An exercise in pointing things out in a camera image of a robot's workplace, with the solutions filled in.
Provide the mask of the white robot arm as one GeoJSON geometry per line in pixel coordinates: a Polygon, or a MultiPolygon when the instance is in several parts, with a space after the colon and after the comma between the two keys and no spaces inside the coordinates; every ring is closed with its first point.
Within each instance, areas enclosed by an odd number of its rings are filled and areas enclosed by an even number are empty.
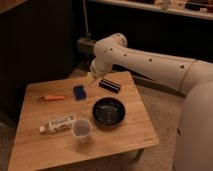
{"type": "Polygon", "coordinates": [[[116,64],[183,93],[173,168],[213,171],[213,63],[131,49],[121,33],[97,41],[93,53],[95,78],[116,64]]]}

